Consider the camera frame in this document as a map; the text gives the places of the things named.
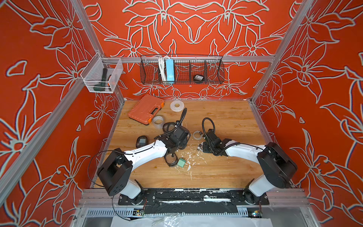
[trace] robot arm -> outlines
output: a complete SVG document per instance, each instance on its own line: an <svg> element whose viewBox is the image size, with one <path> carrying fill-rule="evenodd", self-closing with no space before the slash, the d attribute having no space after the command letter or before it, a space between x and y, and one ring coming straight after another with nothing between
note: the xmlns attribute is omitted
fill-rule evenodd
<svg viewBox="0 0 363 227"><path fill-rule="evenodd" d="M214 132L215 129L210 129L204 135L206 142L200 145L204 153L248 159L259 163L264 172L245 187L243 199L247 203L256 203L263 193L274 187L281 189L291 187L290 180L295 174L297 166L276 143L253 146L231 139L221 141Z"/></svg>
<svg viewBox="0 0 363 227"><path fill-rule="evenodd" d="M140 200L141 187L135 181L129 180L131 172L155 158L166 157L169 154L174 156L178 149L184 149L187 146L190 133L181 126L186 111L185 108L175 129L156 137L154 143L125 152L120 148L112 151L97 170L97 175L109 196L121 193L135 201Z"/></svg>

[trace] clear plastic basket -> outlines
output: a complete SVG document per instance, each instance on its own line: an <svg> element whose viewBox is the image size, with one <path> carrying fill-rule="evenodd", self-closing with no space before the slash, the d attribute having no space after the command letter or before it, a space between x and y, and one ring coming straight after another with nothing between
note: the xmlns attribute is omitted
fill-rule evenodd
<svg viewBox="0 0 363 227"><path fill-rule="evenodd" d="M81 73L81 77L88 91L113 93L123 71L122 61L120 59L116 65L110 65L103 63L102 59L99 53L96 53ZM107 69L107 73L102 78L104 68Z"/></svg>

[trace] floral pattern wallpaper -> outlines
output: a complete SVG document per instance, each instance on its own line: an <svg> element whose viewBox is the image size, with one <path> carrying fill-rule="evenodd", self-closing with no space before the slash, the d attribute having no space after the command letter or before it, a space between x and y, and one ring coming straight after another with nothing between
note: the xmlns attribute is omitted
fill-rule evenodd
<svg viewBox="0 0 363 227"><path fill-rule="evenodd" d="M362 14L315 0L256 103L322 226L363 225Z"/></svg>
<svg viewBox="0 0 363 227"><path fill-rule="evenodd" d="M301 0L82 0L109 57L143 54L271 56ZM124 64L119 87L128 99L241 99L252 96L268 62L225 63L218 85L143 85L139 64Z"/></svg>
<svg viewBox="0 0 363 227"><path fill-rule="evenodd" d="M69 226L120 106L84 87L1 207L0 226Z"/></svg>
<svg viewBox="0 0 363 227"><path fill-rule="evenodd" d="M1 1L0 17L1 177L95 52L69 0ZM69 225L120 106L83 88L0 208L0 226Z"/></svg>

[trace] clear tape roll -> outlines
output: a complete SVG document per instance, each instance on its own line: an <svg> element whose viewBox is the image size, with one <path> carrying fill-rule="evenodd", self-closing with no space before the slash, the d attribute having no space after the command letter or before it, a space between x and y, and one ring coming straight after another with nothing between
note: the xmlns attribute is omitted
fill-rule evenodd
<svg viewBox="0 0 363 227"><path fill-rule="evenodd" d="M180 100L175 100L170 103L170 108L174 112L179 112L184 109L184 103Z"/></svg>
<svg viewBox="0 0 363 227"><path fill-rule="evenodd" d="M195 132L193 132L193 138L196 140L201 140L203 138L203 134L199 130L195 131Z"/></svg>
<svg viewBox="0 0 363 227"><path fill-rule="evenodd" d="M155 128L157 129L162 129L163 125L165 124L165 120L163 118L163 116L161 115L156 115L153 119L152 119L152 124L155 126Z"/></svg>

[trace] wire mesh basket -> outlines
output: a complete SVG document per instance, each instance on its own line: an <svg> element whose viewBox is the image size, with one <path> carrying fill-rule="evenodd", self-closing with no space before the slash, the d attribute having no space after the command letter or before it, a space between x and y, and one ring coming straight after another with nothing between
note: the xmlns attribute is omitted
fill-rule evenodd
<svg viewBox="0 0 363 227"><path fill-rule="evenodd" d="M142 84L221 84L224 82L222 56L178 54L174 60L174 80L163 81L159 58L167 55L142 55L140 78ZM167 74L164 61L164 73Z"/></svg>

